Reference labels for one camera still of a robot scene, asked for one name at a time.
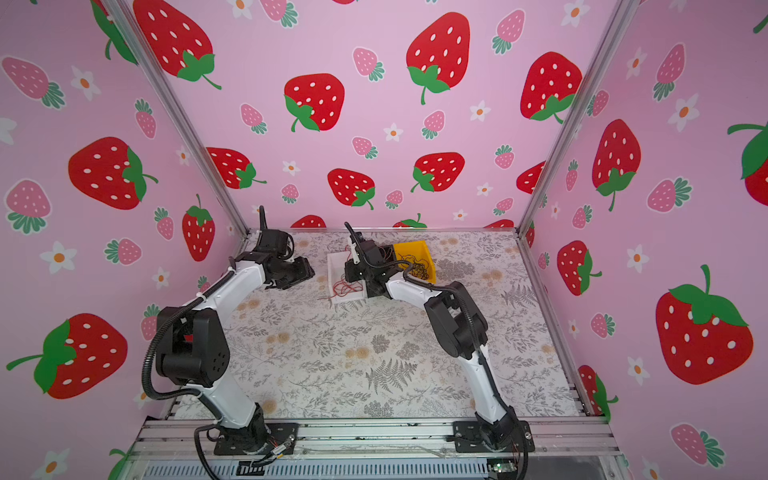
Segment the white translucent storage bin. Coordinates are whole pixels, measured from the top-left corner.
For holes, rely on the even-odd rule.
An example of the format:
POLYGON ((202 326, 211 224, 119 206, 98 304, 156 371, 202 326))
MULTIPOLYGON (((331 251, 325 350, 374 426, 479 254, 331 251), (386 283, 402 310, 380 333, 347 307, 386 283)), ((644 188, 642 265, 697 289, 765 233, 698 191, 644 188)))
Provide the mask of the white translucent storage bin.
POLYGON ((349 251, 327 255, 328 299, 333 306, 345 302, 363 302, 367 298, 363 282, 347 283, 344 278, 345 262, 351 258, 349 251))

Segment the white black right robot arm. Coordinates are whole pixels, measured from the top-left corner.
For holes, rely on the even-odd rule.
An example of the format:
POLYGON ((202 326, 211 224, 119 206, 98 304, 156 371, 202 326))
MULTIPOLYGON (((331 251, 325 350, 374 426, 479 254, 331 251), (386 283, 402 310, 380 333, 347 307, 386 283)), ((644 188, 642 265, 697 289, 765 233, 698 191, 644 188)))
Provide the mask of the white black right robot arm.
POLYGON ((526 460, 530 433, 498 389, 487 349, 488 323, 465 286, 456 281, 436 285, 414 276, 409 259, 366 239, 349 223, 344 226, 352 254, 345 264, 346 281, 363 282, 373 297, 423 309, 440 347, 462 367, 475 400, 481 444, 493 452, 515 451, 526 460))

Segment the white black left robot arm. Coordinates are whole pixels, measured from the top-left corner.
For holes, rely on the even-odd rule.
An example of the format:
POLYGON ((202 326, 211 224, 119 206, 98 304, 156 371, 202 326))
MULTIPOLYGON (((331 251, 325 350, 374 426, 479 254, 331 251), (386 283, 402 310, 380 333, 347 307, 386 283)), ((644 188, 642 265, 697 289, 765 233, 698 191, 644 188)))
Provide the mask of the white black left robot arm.
POLYGON ((314 276, 309 261, 294 255, 293 237, 268 227, 259 212, 253 249, 229 259, 225 274, 180 307, 160 311, 143 360, 141 382, 153 400, 192 396, 214 415, 214 427, 237 450, 255 454, 270 443, 261 406, 228 372, 230 348, 222 322, 258 289, 287 290, 314 276))

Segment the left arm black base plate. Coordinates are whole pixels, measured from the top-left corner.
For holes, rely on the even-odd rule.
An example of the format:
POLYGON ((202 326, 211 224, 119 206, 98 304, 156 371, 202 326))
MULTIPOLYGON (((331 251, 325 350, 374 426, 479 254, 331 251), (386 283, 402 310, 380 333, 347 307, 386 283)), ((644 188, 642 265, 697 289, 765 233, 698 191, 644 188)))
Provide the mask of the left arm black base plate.
POLYGON ((242 429, 223 428, 214 448, 215 456, 267 456, 294 451, 300 425, 291 422, 266 423, 264 426, 242 429))

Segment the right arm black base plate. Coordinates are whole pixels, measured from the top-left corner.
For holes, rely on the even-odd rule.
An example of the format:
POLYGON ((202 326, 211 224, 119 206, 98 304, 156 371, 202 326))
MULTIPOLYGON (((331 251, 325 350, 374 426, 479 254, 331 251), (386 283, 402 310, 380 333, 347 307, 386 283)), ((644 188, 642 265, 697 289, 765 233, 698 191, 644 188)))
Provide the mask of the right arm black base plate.
POLYGON ((451 440, 458 453, 523 454, 536 449, 530 425, 525 421, 455 421, 452 430, 451 440))

